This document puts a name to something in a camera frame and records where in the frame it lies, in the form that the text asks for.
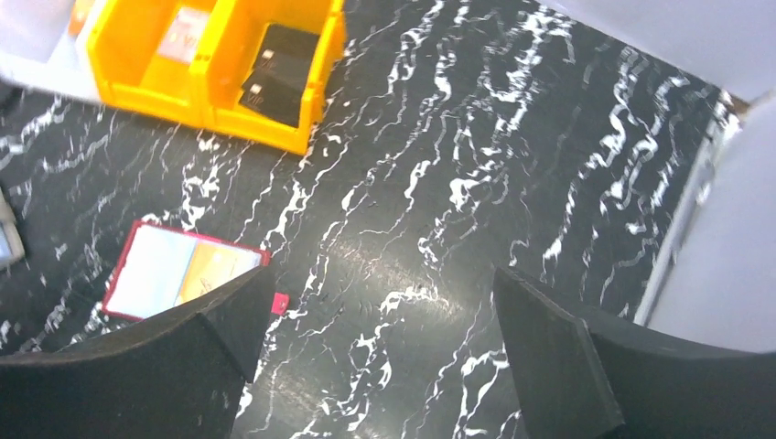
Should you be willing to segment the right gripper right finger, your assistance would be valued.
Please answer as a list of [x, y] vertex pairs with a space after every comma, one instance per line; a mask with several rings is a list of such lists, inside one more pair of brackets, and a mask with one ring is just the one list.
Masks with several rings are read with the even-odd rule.
[[775, 356], [673, 337], [495, 271], [493, 299], [532, 438], [772, 438]]

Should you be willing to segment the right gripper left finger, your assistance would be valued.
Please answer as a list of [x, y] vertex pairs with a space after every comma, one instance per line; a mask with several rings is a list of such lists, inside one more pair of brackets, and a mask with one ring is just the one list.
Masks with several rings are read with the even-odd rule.
[[260, 266], [109, 334], [1, 359], [4, 438], [227, 438], [275, 296]]

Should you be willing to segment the red leather card holder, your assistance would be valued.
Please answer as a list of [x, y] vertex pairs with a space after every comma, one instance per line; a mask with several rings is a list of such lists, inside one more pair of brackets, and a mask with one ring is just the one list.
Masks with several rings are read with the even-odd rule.
[[263, 259], [256, 267], [267, 266], [272, 260], [272, 253], [257, 247], [137, 220], [106, 288], [102, 311], [140, 321], [175, 307], [178, 289], [200, 241], [259, 252]]

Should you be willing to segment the black vip credit card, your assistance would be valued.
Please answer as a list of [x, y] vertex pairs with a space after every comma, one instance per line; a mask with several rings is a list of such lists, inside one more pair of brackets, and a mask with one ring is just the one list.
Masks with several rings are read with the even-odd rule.
[[298, 81], [277, 78], [274, 74], [253, 71], [242, 83], [239, 104], [284, 125], [299, 126], [299, 114], [305, 86]]

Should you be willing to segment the grey card holder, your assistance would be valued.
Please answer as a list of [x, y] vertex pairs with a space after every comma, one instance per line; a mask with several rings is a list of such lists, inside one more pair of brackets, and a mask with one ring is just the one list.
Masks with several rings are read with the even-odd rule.
[[26, 256], [23, 241], [17, 229], [16, 214], [1, 193], [1, 269], [22, 261]]

